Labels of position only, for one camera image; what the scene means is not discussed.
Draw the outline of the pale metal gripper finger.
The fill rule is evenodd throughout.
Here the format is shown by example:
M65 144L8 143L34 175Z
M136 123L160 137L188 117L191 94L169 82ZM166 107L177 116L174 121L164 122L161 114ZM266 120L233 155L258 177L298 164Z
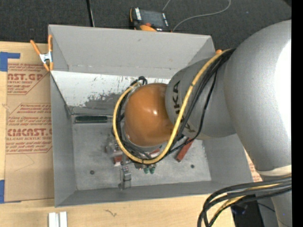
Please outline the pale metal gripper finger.
M131 188L131 180L132 180L132 174L129 170L128 165L121 161L120 163L120 183L118 184L118 188L120 190L125 190L128 188Z
M120 155L120 148L116 142L116 139L109 136L106 141L105 152L110 156Z

